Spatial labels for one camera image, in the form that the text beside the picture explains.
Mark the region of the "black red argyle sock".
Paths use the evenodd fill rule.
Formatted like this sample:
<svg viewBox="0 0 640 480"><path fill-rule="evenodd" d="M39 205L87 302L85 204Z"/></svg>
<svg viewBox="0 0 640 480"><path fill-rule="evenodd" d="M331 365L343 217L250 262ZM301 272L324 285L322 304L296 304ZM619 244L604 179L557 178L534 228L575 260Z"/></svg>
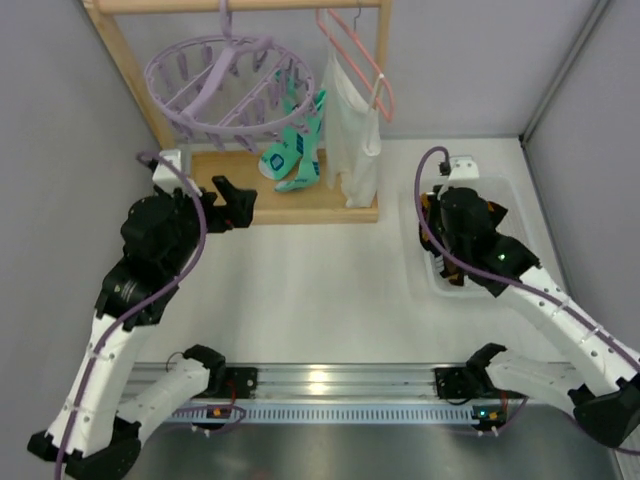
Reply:
<svg viewBox="0 0 640 480"><path fill-rule="evenodd" d="M488 201L487 206L488 206L489 216L490 216L492 225L494 228L496 228L506 217L508 213L508 209L492 201Z"/></svg>
<svg viewBox="0 0 640 480"><path fill-rule="evenodd" d="M420 194L421 213L422 213L422 218L426 224L429 224L429 214L430 214L430 205L431 205L430 198L431 198L431 195L428 193ZM439 251L434 247L429 234L426 232L426 230L422 226L419 226L419 239L420 239L420 244L425 251L433 255L439 254Z"/></svg>

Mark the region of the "mint green patterned sock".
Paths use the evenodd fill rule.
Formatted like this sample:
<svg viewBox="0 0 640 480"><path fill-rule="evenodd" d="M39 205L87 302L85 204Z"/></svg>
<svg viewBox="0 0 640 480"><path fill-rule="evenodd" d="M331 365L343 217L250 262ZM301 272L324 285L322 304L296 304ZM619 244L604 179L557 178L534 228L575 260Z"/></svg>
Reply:
<svg viewBox="0 0 640 480"><path fill-rule="evenodd" d="M286 126L281 132L280 140L261 155L259 171L268 179L282 180L301 159L303 151L302 136L294 127Z"/></svg>

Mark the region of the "purple round clip hanger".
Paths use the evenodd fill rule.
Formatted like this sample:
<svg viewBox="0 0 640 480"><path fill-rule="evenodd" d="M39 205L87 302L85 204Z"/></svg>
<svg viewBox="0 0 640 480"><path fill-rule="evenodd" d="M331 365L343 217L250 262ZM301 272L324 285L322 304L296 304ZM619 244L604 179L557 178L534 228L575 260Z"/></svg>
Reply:
<svg viewBox="0 0 640 480"><path fill-rule="evenodd" d="M317 114L319 89L308 64L267 34L238 34L221 2L219 31L167 47L144 70L151 100L184 143L218 150L235 141L250 152L278 142L286 126L300 135Z"/></svg>

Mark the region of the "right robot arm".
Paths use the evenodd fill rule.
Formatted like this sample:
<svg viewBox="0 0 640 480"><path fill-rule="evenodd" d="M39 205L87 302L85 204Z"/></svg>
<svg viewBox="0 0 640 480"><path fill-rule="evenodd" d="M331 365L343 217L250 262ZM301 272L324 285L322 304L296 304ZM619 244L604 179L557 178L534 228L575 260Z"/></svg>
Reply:
<svg viewBox="0 0 640 480"><path fill-rule="evenodd" d="M552 279L518 239L499 232L506 208L475 190L450 187L417 198L422 247L442 258L445 279L466 280L522 315L565 358L536 361L488 343L464 375L481 394L512 391L573 417L598 443L616 448L639 426L639 354L616 341Z"/></svg>

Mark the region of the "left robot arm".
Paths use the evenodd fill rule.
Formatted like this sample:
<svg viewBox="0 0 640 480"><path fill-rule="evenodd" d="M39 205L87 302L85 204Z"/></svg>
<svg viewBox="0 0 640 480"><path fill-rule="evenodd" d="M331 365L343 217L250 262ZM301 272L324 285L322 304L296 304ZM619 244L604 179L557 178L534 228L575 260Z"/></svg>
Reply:
<svg viewBox="0 0 640 480"><path fill-rule="evenodd" d="M120 229L123 256L103 279L68 398L27 446L55 463L57 478L124 478L166 419L192 398L227 386L224 355L196 344L137 397L121 399L139 351L199 260L206 236L252 223L256 191L239 189L224 176L212 181L212 192L156 187L130 207Z"/></svg>

